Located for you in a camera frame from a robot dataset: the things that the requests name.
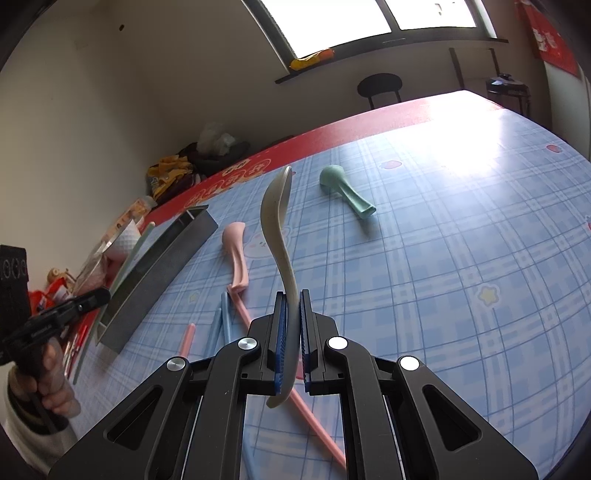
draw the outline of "window frame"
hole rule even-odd
[[[386,19],[390,30],[390,33],[373,35],[371,37],[359,38],[352,40],[347,43],[335,45],[332,48],[335,52],[335,57],[332,60],[323,61],[320,64],[315,64],[307,67],[303,70],[294,71],[289,68],[290,63],[296,59],[296,54],[291,49],[289,42],[285,35],[279,28],[279,25],[275,22],[269,10],[267,10],[263,0],[242,0],[246,7],[250,10],[252,16],[256,19],[267,39],[277,52],[277,55],[281,59],[283,65],[288,70],[289,74],[276,80],[276,83],[282,83],[289,78],[299,75],[302,72],[306,72],[317,66],[324,65],[326,63],[332,63],[362,53],[367,53],[373,50],[379,50],[381,48],[395,47],[398,45],[405,45],[410,43],[420,43],[428,41],[440,41],[440,40],[486,40],[486,41],[501,41],[507,43],[506,40],[499,38],[491,38],[486,24],[480,14],[480,10],[476,5],[475,0],[465,0],[472,18],[476,24],[474,27],[427,27],[427,28],[416,28],[413,30],[401,30],[398,26],[398,22],[394,17],[394,14],[390,11],[386,0],[374,0],[382,15]]]

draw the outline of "table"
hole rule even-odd
[[[272,311],[282,284],[259,225],[273,177],[261,173],[285,163],[295,176],[284,236],[314,310],[374,355],[423,360],[542,478],[591,405],[591,166],[544,128],[469,92],[301,135],[156,210],[154,238],[185,204],[222,191],[207,201],[220,228],[124,351],[90,347],[75,387],[77,433],[175,355],[189,322],[197,325],[190,360],[202,357],[230,283],[220,237],[231,222],[247,224],[245,304],[253,317]],[[320,170],[335,163],[377,206],[369,220],[321,191]],[[243,335],[237,318],[233,327]],[[338,397],[296,389],[342,447]],[[345,478],[290,406],[270,410],[249,397],[245,441],[261,479]]]

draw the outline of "pink item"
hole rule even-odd
[[[243,222],[230,223],[222,234],[222,244],[232,257],[234,267],[232,284],[228,286],[228,292],[230,293],[240,293],[248,286],[248,269],[246,268],[244,249],[242,247],[245,227],[246,224]]]
[[[290,392],[290,400],[295,405],[295,407],[300,411],[301,415],[305,418],[308,422],[308,425],[314,433],[318,436],[320,441],[324,443],[324,446],[327,450],[331,453],[334,459],[345,469],[347,470],[347,460],[345,458],[345,454],[339,448],[339,446],[335,443],[332,437],[326,433],[326,430],[322,426],[322,424],[318,421],[312,411],[306,405],[306,402],[300,397],[300,394],[294,390]]]
[[[234,308],[238,312],[238,316],[242,319],[242,323],[249,328],[251,325],[251,315],[248,313],[248,309],[244,305],[240,295],[238,293],[233,292],[231,290],[231,285],[228,285],[228,293],[230,294],[230,298],[232,299],[232,303],[234,304]],[[303,379],[302,370],[301,370],[301,360],[300,365],[298,366],[298,375],[297,378],[300,380]],[[347,461],[345,459],[345,454],[341,451],[339,446],[335,443],[332,437],[326,432],[322,424],[314,417],[312,411],[306,405],[306,402],[302,399],[300,394],[296,390],[291,390],[290,393],[290,400],[295,405],[295,407],[300,411],[301,415],[304,419],[308,422],[308,425],[314,433],[318,436],[320,441],[324,443],[326,449],[331,453],[331,455],[335,458],[337,462],[339,462],[344,469],[347,468]]]
[[[181,342],[181,348],[178,351],[179,356],[183,356],[185,358],[189,357],[189,352],[191,350],[191,344],[193,343],[194,336],[195,336],[195,324],[189,323],[187,325],[187,329],[185,330],[185,334],[183,336],[183,341]]]

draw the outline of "green spoon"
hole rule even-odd
[[[365,219],[375,213],[376,208],[349,184],[347,175],[340,165],[324,167],[320,172],[320,184],[340,193],[359,218]]]

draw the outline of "metal screw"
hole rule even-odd
[[[347,339],[343,337],[332,337],[329,338],[329,347],[334,350],[342,350],[348,345]]]
[[[238,348],[242,350],[252,350],[256,347],[256,340],[250,337],[244,337],[238,340]]]
[[[176,356],[174,358],[171,358],[166,363],[166,368],[168,368],[171,372],[178,372],[179,370],[182,370],[186,364],[187,363],[183,358]]]
[[[400,366],[405,370],[413,371],[419,367],[418,360],[413,356],[403,356],[400,359]]]

